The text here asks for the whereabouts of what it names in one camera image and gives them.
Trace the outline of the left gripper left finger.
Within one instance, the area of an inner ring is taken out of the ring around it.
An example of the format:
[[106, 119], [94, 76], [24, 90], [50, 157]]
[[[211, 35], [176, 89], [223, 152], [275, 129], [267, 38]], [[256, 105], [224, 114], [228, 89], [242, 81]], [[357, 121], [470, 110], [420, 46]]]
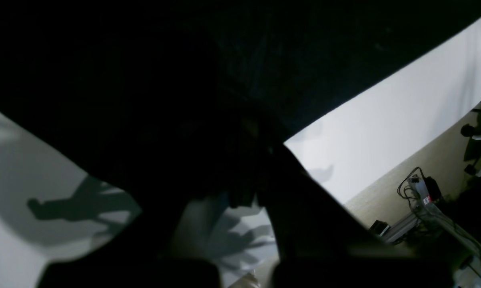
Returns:
[[248, 250], [260, 228], [242, 218], [260, 182], [255, 120], [136, 122], [122, 131], [123, 171], [114, 177], [142, 212], [109, 243], [50, 264], [40, 288], [219, 287], [258, 264]]

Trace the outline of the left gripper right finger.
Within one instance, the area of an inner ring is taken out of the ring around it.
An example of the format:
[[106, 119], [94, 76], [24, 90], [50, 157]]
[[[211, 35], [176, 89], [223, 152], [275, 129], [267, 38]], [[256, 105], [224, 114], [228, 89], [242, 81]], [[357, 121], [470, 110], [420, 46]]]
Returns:
[[258, 194], [280, 262], [271, 288], [452, 288], [447, 265], [385, 244], [316, 183], [284, 144], [263, 154]]

